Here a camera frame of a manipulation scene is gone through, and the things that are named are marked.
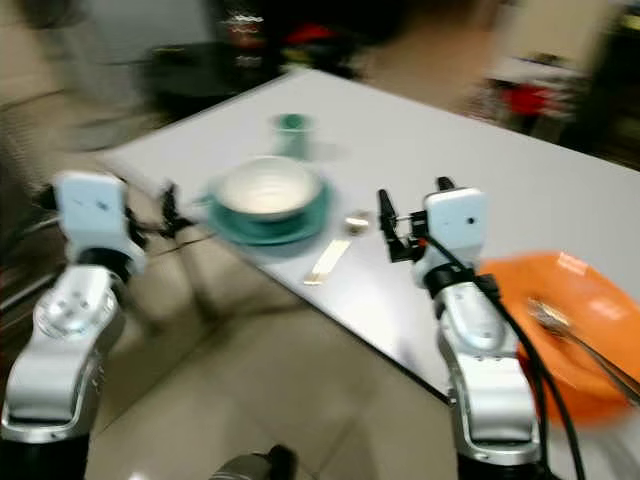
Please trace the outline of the white folding table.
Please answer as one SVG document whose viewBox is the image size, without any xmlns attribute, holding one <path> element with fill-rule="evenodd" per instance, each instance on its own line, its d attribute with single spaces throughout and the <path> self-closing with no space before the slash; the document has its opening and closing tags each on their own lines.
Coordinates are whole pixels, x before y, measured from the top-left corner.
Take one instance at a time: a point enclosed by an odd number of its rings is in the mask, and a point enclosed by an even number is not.
<svg viewBox="0 0 640 480">
<path fill-rule="evenodd" d="M 640 172 L 315 70 L 114 148 L 105 163 L 146 189 L 173 182 L 198 209 L 216 174 L 273 145 L 279 113 L 316 123 L 312 159 L 332 187 L 330 215 L 314 239 L 239 255 L 434 396 L 447 379 L 426 294 L 406 264 L 389 262 L 378 233 L 355 239 L 325 283 L 303 283 L 343 216 L 375 210 L 378 189 L 408 210 L 438 177 L 476 186 L 489 196 L 485 253 L 571 253 L 640 302 Z"/>
</svg>

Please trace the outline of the metal spoon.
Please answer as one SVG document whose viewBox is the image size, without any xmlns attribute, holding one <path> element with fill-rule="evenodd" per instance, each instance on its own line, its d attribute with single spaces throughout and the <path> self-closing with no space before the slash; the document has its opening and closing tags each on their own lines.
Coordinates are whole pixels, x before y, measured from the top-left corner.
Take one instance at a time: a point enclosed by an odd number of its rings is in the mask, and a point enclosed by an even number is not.
<svg viewBox="0 0 640 480">
<path fill-rule="evenodd" d="M 355 211 L 344 216 L 342 233 L 332 239 L 325 250 L 321 252 L 311 270 L 303 276 L 305 285 L 321 285 L 332 275 L 338 262 L 355 239 L 371 227 L 372 214 L 370 211 Z"/>
</svg>

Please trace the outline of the teal plate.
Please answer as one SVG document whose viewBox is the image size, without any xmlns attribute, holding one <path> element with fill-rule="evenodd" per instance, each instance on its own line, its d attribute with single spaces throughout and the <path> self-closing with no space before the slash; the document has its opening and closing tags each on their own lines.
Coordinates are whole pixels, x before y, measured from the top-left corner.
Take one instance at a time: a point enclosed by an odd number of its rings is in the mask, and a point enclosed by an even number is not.
<svg viewBox="0 0 640 480">
<path fill-rule="evenodd" d="M 324 180 L 319 195 L 311 204 L 302 207 L 291 218 L 276 221 L 257 221 L 229 210 L 220 204 L 215 193 L 204 196 L 206 221 L 212 232 L 228 241 L 247 246 L 279 246 L 307 241 L 323 232 L 329 218 L 332 187 Z"/>
</svg>

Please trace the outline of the white bowl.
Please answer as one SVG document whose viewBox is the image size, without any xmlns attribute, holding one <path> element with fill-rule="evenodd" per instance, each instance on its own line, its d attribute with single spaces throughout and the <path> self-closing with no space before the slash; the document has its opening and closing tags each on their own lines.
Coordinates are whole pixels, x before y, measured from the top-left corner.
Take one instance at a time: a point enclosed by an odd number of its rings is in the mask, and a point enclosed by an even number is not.
<svg viewBox="0 0 640 480">
<path fill-rule="evenodd" d="M 275 221 L 300 214 L 323 188 L 323 178 L 302 161 L 261 155 L 219 175 L 212 182 L 212 195 L 237 214 Z"/>
</svg>

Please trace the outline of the green cup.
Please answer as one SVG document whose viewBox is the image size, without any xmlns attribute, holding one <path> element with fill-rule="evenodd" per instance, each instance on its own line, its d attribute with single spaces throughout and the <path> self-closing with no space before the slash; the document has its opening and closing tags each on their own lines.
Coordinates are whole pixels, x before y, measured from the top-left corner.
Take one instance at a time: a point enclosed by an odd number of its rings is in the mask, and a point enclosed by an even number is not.
<svg viewBox="0 0 640 480">
<path fill-rule="evenodd" d="M 276 145 L 273 154 L 297 161 L 311 160 L 311 120 L 301 113 L 283 113 L 274 119 Z"/>
</svg>

